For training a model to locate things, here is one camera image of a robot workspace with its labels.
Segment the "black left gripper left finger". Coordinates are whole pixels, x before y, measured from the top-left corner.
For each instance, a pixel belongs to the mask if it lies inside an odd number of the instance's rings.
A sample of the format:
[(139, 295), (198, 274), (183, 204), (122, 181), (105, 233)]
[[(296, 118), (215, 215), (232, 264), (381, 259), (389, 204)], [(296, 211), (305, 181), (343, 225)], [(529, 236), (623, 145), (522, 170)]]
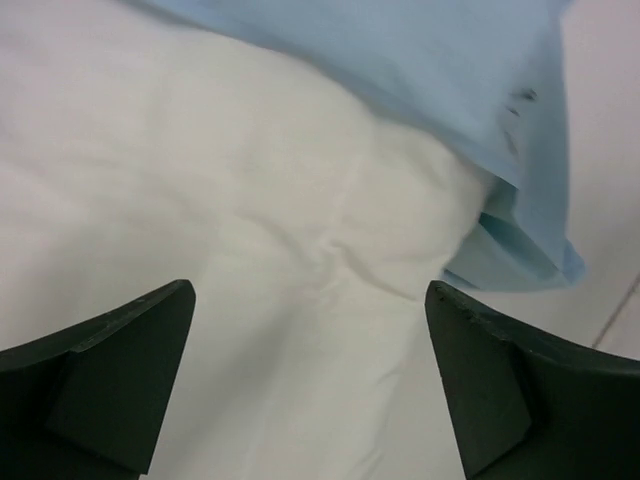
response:
[(176, 280), (2, 351), (2, 478), (148, 474), (195, 303)]

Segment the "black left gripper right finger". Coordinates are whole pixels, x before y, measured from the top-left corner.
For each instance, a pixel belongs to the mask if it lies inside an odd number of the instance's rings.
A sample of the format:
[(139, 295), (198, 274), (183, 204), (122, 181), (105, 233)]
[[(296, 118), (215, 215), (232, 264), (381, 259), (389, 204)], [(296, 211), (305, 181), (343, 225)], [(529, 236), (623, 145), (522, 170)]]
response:
[(468, 479), (636, 479), (639, 363), (562, 339), (442, 282), (429, 335)]

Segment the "white pillow with yellow edge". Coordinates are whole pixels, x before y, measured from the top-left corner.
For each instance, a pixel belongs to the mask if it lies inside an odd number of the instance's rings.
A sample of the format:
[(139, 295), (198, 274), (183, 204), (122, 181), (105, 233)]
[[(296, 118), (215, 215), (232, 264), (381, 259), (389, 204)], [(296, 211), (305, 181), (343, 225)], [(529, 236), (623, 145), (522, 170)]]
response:
[(492, 179), (317, 70), (122, 1), (1, 5), (1, 342), (177, 278), (155, 479), (378, 479)]

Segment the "light blue pillowcase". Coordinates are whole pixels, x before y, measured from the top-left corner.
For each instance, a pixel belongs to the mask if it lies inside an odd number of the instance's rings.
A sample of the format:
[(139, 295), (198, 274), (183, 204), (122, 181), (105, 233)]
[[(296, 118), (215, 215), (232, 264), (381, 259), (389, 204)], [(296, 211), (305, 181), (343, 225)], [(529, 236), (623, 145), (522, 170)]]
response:
[(218, 34), (305, 60), (376, 110), (495, 177), (446, 279), (556, 289), (584, 263), (567, 237), (565, 1), (156, 1)]

